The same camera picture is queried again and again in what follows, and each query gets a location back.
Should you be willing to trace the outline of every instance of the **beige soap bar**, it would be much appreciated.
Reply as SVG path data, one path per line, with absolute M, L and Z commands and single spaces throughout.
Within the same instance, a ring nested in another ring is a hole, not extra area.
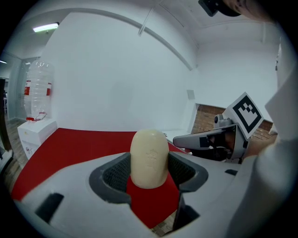
M 157 188 L 168 175 L 169 146 L 165 135 L 157 130 L 140 130 L 131 142 L 131 179 L 140 188 Z

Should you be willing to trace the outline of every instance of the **brick wall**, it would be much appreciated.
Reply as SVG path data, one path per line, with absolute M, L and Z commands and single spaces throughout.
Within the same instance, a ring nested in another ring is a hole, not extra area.
M 224 110 L 224 108 L 220 107 L 200 105 L 196 113 L 196 120 L 191 133 L 194 134 L 212 130 L 214 117 L 217 114 L 222 114 Z M 251 139 L 269 139 L 271 135 L 269 135 L 268 132 L 271 127 L 271 122 L 263 121 L 259 128 L 253 133 Z

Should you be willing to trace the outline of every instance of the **red cloth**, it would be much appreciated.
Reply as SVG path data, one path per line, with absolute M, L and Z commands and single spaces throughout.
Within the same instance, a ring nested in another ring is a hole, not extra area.
M 94 132 L 59 128 L 34 153 L 21 171 L 12 198 L 22 198 L 37 185 L 67 166 L 130 151 L 135 132 Z M 181 152 L 169 144 L 169 150 Z M 179 191 L 172 177 L 156 189 L 141 189 L 129 178 L 127 193 L 132 211 L 148 227 L 165 220 L 178 207 Z

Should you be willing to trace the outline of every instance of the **white cabinet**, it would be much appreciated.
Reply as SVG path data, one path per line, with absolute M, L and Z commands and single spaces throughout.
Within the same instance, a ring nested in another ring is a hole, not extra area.
M 36 122 L 27 121 L 20 125 L 18 133 L 27 158 L 30 159 L 39 146 L 56 130 L 56 121 L 49 118 Z

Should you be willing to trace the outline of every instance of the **fluorescent light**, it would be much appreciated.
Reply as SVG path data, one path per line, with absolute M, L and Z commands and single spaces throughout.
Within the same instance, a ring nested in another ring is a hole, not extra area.
M 41 31 L 56 29 L 58 27 L 58 25 L 59 25 L 58 23 L 53 23 L 53 24 L 48 24 L 48 25 L 44 25 L 44 26 L 35 27 L 35 28 L 33 28 L 33 30 L 35 32 L 41 32 Z

